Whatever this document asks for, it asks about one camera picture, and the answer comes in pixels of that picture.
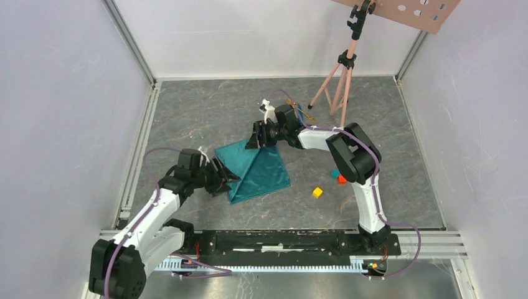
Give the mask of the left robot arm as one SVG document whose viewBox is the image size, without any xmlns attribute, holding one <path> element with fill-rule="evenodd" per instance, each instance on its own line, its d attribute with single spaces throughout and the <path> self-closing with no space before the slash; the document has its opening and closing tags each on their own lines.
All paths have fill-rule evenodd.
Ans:
<svg viewBox="0 0 528 299">
<path fill-rule="evenodd" d="M 88 290 L 104 298 L 138 298 L 147 278 L 172 254 L 197 250 L 193 224 L 171 216 L 197 189 L 229 192 L 240 178 L 202 149 L 177 151 L 177 163 L 161 179 L 140 212 L 112 238 L 92 247 Z"/>
</svg>

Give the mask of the teal cloth napkin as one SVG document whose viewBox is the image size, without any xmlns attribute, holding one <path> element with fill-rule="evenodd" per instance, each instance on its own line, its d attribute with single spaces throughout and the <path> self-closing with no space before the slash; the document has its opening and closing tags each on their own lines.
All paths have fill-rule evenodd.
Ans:
<svg viewBox="0 0 528 299">
<path fill-rule="evenodd" d="M 248 140 L 217 148 L 216 156 L 240 180 L 229 183 L 231 204 L 266 196 L 291 186 L 286 166 L 276 146 L 246 149 Z"/>
</svg>

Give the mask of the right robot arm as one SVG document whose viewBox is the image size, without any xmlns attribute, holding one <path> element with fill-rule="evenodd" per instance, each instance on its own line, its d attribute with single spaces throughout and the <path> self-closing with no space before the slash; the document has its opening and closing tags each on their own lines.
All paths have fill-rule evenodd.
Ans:
<svg viewBox="0 0 528 299">
<path fill-rule="evenodd" d="M 286 141 L 302 150 L 330 152 L 340 174 L 349 182 L 359 210 L 359 244 L 367 254 L 381 250 L 391 234 L 379 201 L 379 150 L 357 123 L 344 127 L 321 128 L 302 122 L 298 109 L 284 104 L 278 107 L 263 100 L 259 106 L 264 118 L 253 124 L 246 149 L 275 146 Z"/>
</svg>

